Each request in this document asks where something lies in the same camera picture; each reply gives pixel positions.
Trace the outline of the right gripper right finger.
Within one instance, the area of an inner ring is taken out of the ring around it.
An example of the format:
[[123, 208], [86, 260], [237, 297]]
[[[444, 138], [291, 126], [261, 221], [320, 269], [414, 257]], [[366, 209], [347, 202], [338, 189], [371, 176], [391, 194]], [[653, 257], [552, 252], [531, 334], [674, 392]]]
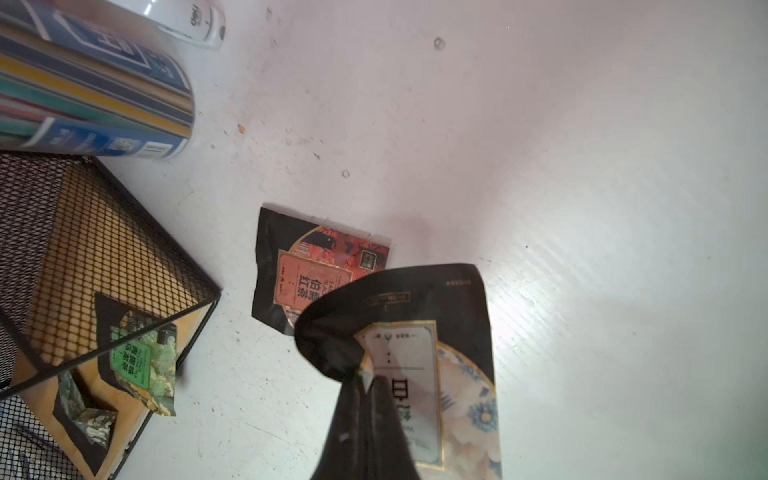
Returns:
[[376, 376], [367, 401], [367, 478], [419, 480], [398, 418], [390, 380]]

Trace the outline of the red black tea bag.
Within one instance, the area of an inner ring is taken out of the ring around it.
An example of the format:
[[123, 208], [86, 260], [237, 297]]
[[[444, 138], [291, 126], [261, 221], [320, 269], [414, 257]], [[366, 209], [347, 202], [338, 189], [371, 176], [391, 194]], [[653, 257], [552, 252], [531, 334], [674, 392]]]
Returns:
[[251, 316], [285, 334], [311, 303], [386, 268], [390, 248], [368, 238], [260, 209]]

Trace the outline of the green tea bag right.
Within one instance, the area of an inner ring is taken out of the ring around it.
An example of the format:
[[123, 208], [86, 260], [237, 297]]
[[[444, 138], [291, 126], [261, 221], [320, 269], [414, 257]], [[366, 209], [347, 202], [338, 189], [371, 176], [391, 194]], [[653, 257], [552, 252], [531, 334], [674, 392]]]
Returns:
[[97, 346], [108, 350], [97, 359], [101, 379], [151, 412], [175, 416], [176, 325], [158, 327], [149, 314], [101, 293], [94, 308]]

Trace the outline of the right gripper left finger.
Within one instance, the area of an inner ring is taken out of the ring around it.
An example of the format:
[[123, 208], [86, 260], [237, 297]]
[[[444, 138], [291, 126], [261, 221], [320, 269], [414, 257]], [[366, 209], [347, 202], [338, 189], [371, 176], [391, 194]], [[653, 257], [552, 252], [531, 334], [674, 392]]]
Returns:
[[364, 479], [364, 430], [361, 426], [365, 391], [353, 375], [342, 382], [328, 434], [312, 480]]

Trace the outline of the blue-lidded pencil tube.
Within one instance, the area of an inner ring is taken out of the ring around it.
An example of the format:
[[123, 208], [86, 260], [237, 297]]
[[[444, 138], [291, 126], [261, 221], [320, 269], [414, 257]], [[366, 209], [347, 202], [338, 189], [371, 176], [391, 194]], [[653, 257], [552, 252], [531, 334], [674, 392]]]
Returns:
[[172, 57], [45, 1], [2, 2], [2, 149], [163, 159], [194, 123]]

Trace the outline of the green tea bag left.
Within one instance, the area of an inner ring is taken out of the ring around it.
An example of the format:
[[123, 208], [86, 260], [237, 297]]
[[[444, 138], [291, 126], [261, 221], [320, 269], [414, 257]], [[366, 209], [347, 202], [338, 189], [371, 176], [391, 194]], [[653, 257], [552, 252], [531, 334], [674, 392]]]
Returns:
[[67, 371], [58, 376], [53, 414], [88, 470], [96, 475], [107, 457], [117, 413], [86, 402], [74, 377]]

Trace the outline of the green tea bag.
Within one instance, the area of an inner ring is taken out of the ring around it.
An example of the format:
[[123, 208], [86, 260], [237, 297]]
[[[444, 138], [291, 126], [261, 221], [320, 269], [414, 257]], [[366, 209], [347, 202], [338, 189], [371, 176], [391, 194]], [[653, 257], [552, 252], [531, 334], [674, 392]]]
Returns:
[[58, 376], [53, 414], [88, 470], [96, 475], [107, 457], [117, 413], [86, 402], [74, 377], [67, 371]]
[[94, 308], [97, 346], [108, 350], [97, 359], [101, 379], [151, 412], [175, 416], [176, 325], [158, 327], [149, 314], [101, 293]]

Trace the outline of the white floral black tea bag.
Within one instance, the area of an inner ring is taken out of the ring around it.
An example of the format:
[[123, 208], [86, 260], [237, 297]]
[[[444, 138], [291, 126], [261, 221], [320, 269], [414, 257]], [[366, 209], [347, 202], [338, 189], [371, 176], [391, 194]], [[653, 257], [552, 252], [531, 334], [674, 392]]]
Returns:
[[299, 352], [342, 385], [390, 380], [420, 479], [499, 479], [500, 420], [484, 284], [471, 264], [399, 268], [356, 280], [307, 307]]

